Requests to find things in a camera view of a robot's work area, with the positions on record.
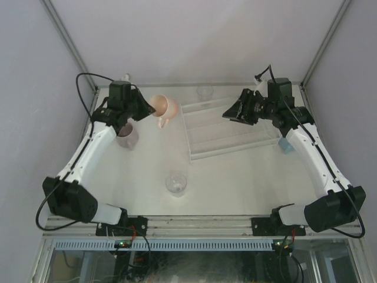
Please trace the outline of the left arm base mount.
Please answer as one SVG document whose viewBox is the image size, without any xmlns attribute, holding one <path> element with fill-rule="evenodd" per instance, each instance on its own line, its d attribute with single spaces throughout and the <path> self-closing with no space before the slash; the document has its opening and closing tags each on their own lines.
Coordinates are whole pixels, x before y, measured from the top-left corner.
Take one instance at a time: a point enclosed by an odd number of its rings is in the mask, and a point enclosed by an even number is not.
<svg viewBox="0 0 377 283">
<path fill-rule="evenodd" d="M 148 219 L 143 216 L 128 216 L 126 209 L 121 210 L 120 221 L 116 225 L 98 224 L 96 236 L 146 236 Z"/>
</svg>

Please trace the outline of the pink ceramic mug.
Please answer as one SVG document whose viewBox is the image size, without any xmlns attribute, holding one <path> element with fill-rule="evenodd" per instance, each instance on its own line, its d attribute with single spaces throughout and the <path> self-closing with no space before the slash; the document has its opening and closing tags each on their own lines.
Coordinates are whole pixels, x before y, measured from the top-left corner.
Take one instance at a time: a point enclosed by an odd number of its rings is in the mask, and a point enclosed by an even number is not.
<svg viewBox="0 0 377 283">
<path fill-rule="evenodd" d="M 158 119 L 157 125 L 160 129 L 168 125 L 168 122 L 175 118 L 179 111 L 179 105 L 164 95 L 152 96 L 148 103 L 155 109 L 153 116 Z"/>
</svg>

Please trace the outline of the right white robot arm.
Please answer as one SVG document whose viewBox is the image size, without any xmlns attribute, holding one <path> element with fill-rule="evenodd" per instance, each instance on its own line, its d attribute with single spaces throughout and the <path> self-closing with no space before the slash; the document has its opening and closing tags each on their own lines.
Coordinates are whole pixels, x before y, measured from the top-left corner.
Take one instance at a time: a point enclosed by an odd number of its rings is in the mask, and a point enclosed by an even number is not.
<svg viewBox="0 0 377 283">
<path fill-rule="evenodd" d="M 366 199 L 362 186 L 352 186 L 324 146 L 315 121 L 304 106 L 296 106 L 288 78 L 260 81 L 255 90 L 245 88 L 224 118 L 253 126 L 270 120 L 304 162 L 315 189 L 316 200 L 307 205 L 284 205 L 275 209 L 283 226 L 307 225 L 315 232 L 358 221 L 359 238 L 365 234 L 360 209 Z"/>
</svg>

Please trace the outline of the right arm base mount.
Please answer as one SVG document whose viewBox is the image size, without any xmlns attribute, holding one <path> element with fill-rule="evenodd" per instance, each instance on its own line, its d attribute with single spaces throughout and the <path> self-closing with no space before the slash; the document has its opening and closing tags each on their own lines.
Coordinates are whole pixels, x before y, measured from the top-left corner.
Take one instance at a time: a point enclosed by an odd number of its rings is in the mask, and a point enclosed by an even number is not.
<svg viewBox="0 0 377 283">
<path fill-rule="evenodd" d="M 279 210 L 293 203 L 273 208 L 269 216 L 255 216 L 251 218 L 253 236 L 306 236 L 304 226 L 283 224 Z"/>
</svg>

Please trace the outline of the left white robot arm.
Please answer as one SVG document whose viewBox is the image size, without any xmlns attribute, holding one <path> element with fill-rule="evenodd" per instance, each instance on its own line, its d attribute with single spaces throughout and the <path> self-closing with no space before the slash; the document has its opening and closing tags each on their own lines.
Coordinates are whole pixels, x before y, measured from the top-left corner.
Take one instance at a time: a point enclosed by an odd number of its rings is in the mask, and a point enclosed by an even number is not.
<svg viewBox="0 0 377 283">
<path fill-rule="evenodd" d="M 108 97 L 91 113 L 91 124 L 71 160 L 56 177 L 43 181 L 42 204 L 48 205 L 52 214 L 74 223 L 119 224 L 127 211 L 98 200 L 89 184 L 102 155 L 128 120 L 140 121 L 154 112 L 136 85 L 113 81 Z"/>
</svg>

